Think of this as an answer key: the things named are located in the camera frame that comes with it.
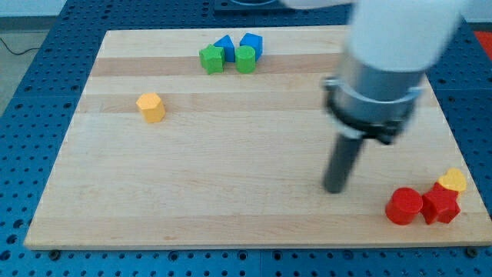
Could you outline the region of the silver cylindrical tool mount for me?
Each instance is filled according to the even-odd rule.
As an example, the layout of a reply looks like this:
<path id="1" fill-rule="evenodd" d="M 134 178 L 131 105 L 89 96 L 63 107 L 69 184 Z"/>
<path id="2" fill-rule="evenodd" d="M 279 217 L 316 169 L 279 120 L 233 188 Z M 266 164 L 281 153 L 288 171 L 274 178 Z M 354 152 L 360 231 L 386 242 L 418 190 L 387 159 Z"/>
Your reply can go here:
<path id="1" fill-rule="evenodd" d="M 336 74 L 326 78 L 326 109 L 345 135 L 390 145 L 401 134 L 422 93 L 423 71 L 397 72 L 367 65 L 350 51 L 341 56 Z"/>

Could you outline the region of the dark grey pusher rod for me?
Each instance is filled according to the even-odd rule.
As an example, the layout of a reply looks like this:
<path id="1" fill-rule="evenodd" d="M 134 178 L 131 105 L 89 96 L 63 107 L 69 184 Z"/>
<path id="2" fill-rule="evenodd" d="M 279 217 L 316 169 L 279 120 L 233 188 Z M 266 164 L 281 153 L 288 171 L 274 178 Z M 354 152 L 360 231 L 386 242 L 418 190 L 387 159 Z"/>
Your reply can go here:
<path id="1" fill-rule="evenodd" d="M 344 190 L 363 143 L 362 138 L 337 136 L 324 174 L 323 185 L 326 191 L 340 193 Z"/>

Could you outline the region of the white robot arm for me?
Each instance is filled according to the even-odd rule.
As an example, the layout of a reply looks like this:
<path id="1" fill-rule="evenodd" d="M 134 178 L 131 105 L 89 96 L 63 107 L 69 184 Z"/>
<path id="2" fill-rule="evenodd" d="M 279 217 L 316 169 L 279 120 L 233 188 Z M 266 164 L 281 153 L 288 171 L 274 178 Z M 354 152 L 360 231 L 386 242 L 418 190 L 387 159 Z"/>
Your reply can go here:
<path id="1" fill-rule="evenodd" d="M 326 110 L 339 131 L 324 174 L 344 190 L 367 139 L 390 145 L 407 127 L 424 73 L 460 25 L 465 0 L 363 0 L 352 3 L 350 30 L 336 73 L 324 80 Z"/>

